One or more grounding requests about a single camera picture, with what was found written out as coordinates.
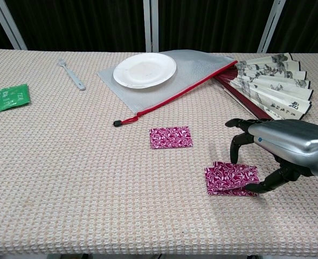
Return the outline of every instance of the table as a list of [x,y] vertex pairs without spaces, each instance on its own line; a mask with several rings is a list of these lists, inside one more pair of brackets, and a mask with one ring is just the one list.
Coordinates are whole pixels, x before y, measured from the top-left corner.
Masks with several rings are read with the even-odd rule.
[[[318,256],[317,177],[257,198],[207,195],[204,167],[229,161],[241,132],[224,123],[251,118],[216,80],[112,126],[133,114],[96,73],[134,54],[0,50],[0,88],[27,83],[31,96],[0,113],[0,254]],[[304,120],[318,124],[318,54],[293,58],[315,90]],[[185,125],[192,148],[149,148],[149,129]],[[256,145],[242,147],[239,162],[258,166],[262,180],[278,167]]]

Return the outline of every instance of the fork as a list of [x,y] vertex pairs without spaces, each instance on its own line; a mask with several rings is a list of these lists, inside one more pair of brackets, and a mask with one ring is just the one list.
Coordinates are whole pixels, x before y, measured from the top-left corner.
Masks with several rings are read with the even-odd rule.
[[74,83],[77,85],[77,87],[78,87],[80,90],[83,91],[83,90],[86,89],[85,86],[84,86],[84,84],[83,84],[83,83],[80,81],[80,79],[74,74],[74,72],[67,68],[67,64],[66,64],[66,62],[65,62],[63,59],[59,58],[59,59],[58,59],[58,64],[59,64],[61,67],[63,67],[63,68],[67,71],[67,73],[69,74],[69,76],[73,79]]

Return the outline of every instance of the green packet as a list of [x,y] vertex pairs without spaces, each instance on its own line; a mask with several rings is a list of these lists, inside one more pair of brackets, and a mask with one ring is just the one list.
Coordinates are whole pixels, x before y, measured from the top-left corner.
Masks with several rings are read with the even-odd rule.
[[30,102],[27,84],[0,89],[0,112]]

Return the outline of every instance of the clear mesh pouch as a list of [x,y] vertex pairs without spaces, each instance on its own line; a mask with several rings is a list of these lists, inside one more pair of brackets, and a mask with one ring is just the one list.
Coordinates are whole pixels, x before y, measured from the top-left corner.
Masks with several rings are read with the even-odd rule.
[[128,88],[118,84],[113,78],[115,67],[98,72],[103,82],[136,115],[128,120],[114,122],[114,126],[136,121],[139,116],[178,98],[236,63],[231,57],[195,50],[172,50],[160,53],[173,58],[177,69],[170,79],[159,85],[143,89]]

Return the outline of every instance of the robotic hand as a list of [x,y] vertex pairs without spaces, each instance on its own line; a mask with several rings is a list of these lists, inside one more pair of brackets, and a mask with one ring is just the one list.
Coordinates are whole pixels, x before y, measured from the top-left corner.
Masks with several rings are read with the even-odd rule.
[[241,120],[232,119],[225,126],[241,128],[244,133],[234,136],[230,157],[237,163],[242,145],[256,143],[274,155],[280,168],[263,182],[249,183],[245,189],[266,193],[300,175],[318,176],[318,125],[301,120]]

